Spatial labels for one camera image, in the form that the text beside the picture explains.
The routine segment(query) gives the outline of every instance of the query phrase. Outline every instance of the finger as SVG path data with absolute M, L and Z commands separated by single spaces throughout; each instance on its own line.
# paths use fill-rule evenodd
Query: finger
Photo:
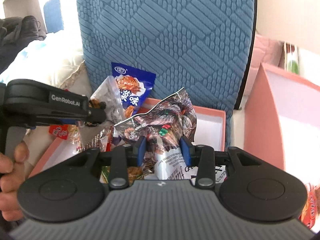
M 17 221 L 23 218 L 23 214 L 21 210 L 3 211 L 2 217 L 7 221 Z
M 29 158 L 28 146 L 24 141 L 16 146 L 14 150 L 14 158 L 17 163 L 24 163 Z
M 19 210 L 16 191 L 12 191 L 9 193 L 0 192 L 0 210 L 1 211 Z
M 3 154 L 0 154 L 0 173 L 9 173 L 13 170 L 12 160 Z
M 24 182 L 24 164 L 15 163 L 13 165 L 13 171 L 0 178 L 0 188 L 2 192 L 8 193 L 18 190 L 22 182 Z

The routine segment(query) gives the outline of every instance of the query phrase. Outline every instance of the textured fabric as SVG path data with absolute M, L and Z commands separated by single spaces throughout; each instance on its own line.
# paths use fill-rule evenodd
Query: textured fabric
M 110 62 L 156 73 L 151 96 L 185 87 L 192 103 L 229 121 L 248 61 L 254 0 L 77 0 L 93 89 Z
M 60 0 L 49 0 L 43 6 L 44 22 L 48 33 L 64 30 Z

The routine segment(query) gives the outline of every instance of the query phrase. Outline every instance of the gray plastic grip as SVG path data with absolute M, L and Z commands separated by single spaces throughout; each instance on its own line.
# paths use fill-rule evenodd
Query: gray plastic grip
M 8 129 L 4 155 L 14 161 L 14 149 L 23 140 L 26 128 L 13 126 Z
M 136 180 L 112 191 L 86 217 L 57 224 L 27 220 L 10 235 L 16 240 L 309 240 L 314 233 L 297 219 L 269 224 L 241 219 L 214 192 L 189 180 Z

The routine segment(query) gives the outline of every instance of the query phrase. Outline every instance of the white wall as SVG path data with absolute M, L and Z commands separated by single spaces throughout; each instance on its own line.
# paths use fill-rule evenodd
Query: white wall
M 27 2 L 22 0 L 5 0 L 3 3 L 5 17 L 26 17 L 28 16 Z
M 299 49 L 300 76 L 320 86 L 320 55 Z
M 26 0 L 28 3 L 28 15 L 33 15 L 40 22 L 40 29 L 46 32 L 44 18 L 41 13 L 38 0 Z
M 320 0 L 258 0 L 257 31 L 320 54 Z

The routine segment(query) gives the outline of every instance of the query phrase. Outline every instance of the clear plastic packet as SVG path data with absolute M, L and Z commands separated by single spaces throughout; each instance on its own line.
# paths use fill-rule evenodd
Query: clear plastic packet
M 110 174 L 110 166 L 103 166 L 102 175 L 106 183 L 108 183 L 109 174 Z M 144 179 L 142 168 L 128 167 L 128 178 L 129 178 L 129 185 L 132 185 L 132 183 L 137 179 Z
M 80 134 L 79 134 L 78 127 L 76 125 L 69 124 L 68 141 L 72 142 L 72 144 L 76 144 L 76 142 L 79 140 L 80 140 Z
M 197 169 L 189 169 L 183 159 L 179 140 L 185 135 L 193 142 L 196 112 L 184 88 L 159 102 L 145 114 L 136 114 L 115 126 L 121 138 L 134 144 L 147 138 L 143 162 L 144 175 L 154 171 L 158 179 L 191 179 Z
M 130 67 L 121 63 L 111 63 L 112 75 L 121 94 L 125 118 L 137 113 L 148 97 L 155 83 L 156 74 Z
M 86 146 L 88 143 L 96 145 L 100 132 L 103 129 L 108 130 L 112 125 L 124 119 L 121 95 L 114 77 L 108 76 L 102 82 L 90 97 L 90 104 L 90 107 L 95 108 L 100 108 L 103 105 L 107 118 L 105 122 L 98 126 L 85 122 L 78 123 L 80 140 L 83 146 Z
M 112 126 L 102 129 L 95 137 L 93 137 L 86 145 L 83 145 L 80 140 L 72 141 L 73 144 L 76 144 L 76 150 L 74 154 L 83 152 L 90 148 L 99 148 L 101 152 L 108 151 L 108 144 L 110 142 L 112 131 Z

